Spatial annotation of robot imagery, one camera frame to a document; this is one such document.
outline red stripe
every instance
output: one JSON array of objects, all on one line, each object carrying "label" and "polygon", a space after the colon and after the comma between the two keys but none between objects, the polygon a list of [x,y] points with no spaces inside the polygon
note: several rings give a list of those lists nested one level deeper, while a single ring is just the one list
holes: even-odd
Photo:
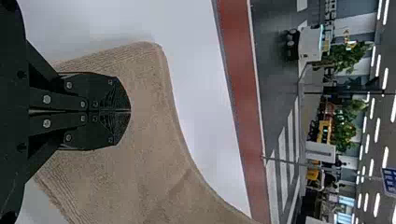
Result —
[{"label": "red stripe", "polygon": [[217,0],[238,143],[253,219],[271,223],[246,0]]}]

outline blue sign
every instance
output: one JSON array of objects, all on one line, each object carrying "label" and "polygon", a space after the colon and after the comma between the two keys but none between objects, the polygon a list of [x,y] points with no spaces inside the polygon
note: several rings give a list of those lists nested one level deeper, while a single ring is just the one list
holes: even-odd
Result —
[{"label": "blue sign", "polygon": [[385,194],[389,197],[396,198],[396,169],[383,168],[382,179],[384,182]]}]

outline white road marking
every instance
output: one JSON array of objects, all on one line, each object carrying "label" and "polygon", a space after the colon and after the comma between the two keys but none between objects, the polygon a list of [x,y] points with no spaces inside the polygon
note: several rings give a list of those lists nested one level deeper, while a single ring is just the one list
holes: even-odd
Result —
[{"label": "white road marking", "polygon": [[300,115],[299,115],[298,97],[294,101],[294,127],[296,135],[296,160],[300,158]]},{"label": "white road marking", "polygon": [[[275,157],[275,151],[271,155],[271,158]],[[275,161],[268,161],[266,166],[267,171],[267,185],[268,195],[270,198],[270,212],[271,212],[271,223],[279,224],[279,207],[277,204],[277,185],[276,185],[276,167]]]},{"label": "white road marking", "polygon": [[372,67],[374,67],[374,63],[375,63],[375,51],[376,51],[376,46],[373,47],[373,51],[372,51],[372,60],[370,63]]},{"label": "white road marking", "polygon": [[[281,160],[286,160],[286,135],[285,128],[282,129],[278,139],[279,144],[279,158]],[[280,164],[280,188],[282,190],[282,211],[285,210],[286,201],[288,200],[288,174],[287,174],[287,164],[281,162]]]},{"label": "white road marking", "polygon": [[291,224],[291,220],[293,219],[294,209],[296,207],[297,196],[300,192],[300,177],[297,179],[296,190],[294,191],[293,201],[291,202],[291,208],[288,217],[288,224]]},{"label": "white road marking", "polygon": [[375,109],[375,98],[372,99],[372,104],[370,107],[370,119],[373,119],[374,117],[374,109]]},{"label": "white road marking", "polygon": [[303,21],[300,25],[298,25],[297,30],[301,31],[305,26],[308,26],[308,21]]},{"label": "white road marking", "polygon": [[378,11],[376,13],[376,19],[379,21],[381,19],[381,12],[382,12],[382,0],[378,1]]},{"label": "white road marking", "polygon": [[254,77],[256,79],[256,94],[257,94],[257,104],[259,107],[259,120],[260,120],[260,131],[262,132],[262,155],[265,156],[265,141],[264,141],[264,129],[262,127],[262,100],[260,98],[260,86],[259,86],[259,73],[257,71],[257,60],[256,60],[256,46],[254,41],[254,32],[253,32],[253,19],[251,17],[251,5],[250,0],[247,0],[247,17],[250,31],[250,43],[251,43],[251,52],[253,55],[253,68],[254,68]]},{"label": "white road marking", "polygon": [[375,69],[375,76],[379,77],[379,68],[381,67],[381,54],[376,56],[376,69]]},{"label": "white road marking", "polygon": [[297,11],[308,8],[308,0],[297,0]]},{"label": "white road marking", "polygon": [[387,2],[385,3],[385,10],[384,10],[384,20],[382,21],[382,25],[386,25],[387,24],[387,20],[388,20],[388,10],[389,10],[389,0],[387,0]]},{"label": "white road marking", "polygon": [[[293,133],[293,110],[290,111],[288,116],[288,137],[289,137],[289,161],[294,161],[294,133]],[[294,178],[294,165],[289,164],[290,183]]]}]

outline black pole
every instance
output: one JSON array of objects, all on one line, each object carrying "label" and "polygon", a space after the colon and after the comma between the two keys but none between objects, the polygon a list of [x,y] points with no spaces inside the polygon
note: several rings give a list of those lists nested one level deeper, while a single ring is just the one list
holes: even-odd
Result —
[{"label": "black pole", "polygon": [[324,93],[323,91],[305,91],[306,95],[367,95],[370,92],[370,95],[396,95],[396,92],[375,92],[375,91],[338,91],[338,92],[329,92]]}]

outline beige carpet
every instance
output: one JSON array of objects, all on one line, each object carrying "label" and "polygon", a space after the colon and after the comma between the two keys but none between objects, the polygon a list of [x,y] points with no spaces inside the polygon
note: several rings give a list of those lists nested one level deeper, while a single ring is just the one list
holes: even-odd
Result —
[{"label": "beige carpet", "polygon": [[56,69],[116,76],[133,107],[116,147],[59,151],[35,175],[70,223],[253,223],[206,184],[192,161],[161,47],[135,43]]}]

